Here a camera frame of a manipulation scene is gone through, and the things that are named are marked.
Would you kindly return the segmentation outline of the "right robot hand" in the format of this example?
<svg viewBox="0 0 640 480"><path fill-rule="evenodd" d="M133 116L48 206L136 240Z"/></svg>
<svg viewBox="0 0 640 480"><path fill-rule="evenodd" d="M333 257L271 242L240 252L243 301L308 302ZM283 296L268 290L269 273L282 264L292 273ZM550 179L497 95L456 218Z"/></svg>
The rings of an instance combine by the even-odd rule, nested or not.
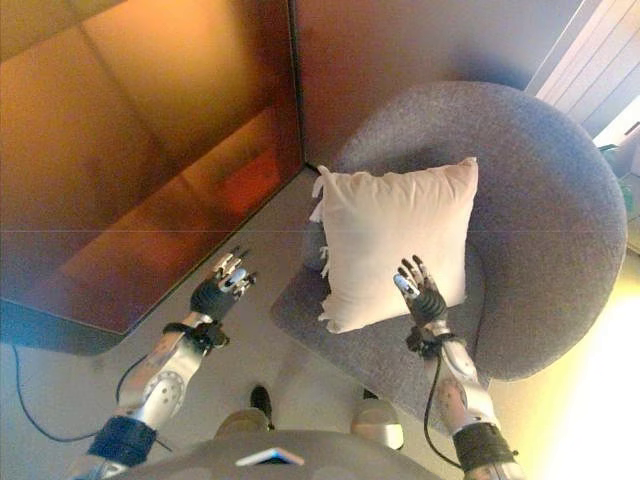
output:
<svg viewBox="0 0 640 480"><path fill-rule="evenodd" d="M413 255L410 260L401 260L393 281L405 301L417 331L423 333L438 322L446 324L447 304L434 278L417 255Z"/></svg>

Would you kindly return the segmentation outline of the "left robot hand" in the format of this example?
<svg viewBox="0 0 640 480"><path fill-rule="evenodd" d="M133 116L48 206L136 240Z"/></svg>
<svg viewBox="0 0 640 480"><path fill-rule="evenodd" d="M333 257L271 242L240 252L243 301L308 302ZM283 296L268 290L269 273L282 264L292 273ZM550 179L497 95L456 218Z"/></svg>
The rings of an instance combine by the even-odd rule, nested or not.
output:
<svg viewBox="0 0 640 480"><path fill-rule="evenodd" d="M190 311L221 321L246 291L256 283L257 273L249 273L243 264L249 249L239 246L215 260L209 275L190 298Z"/></svg>

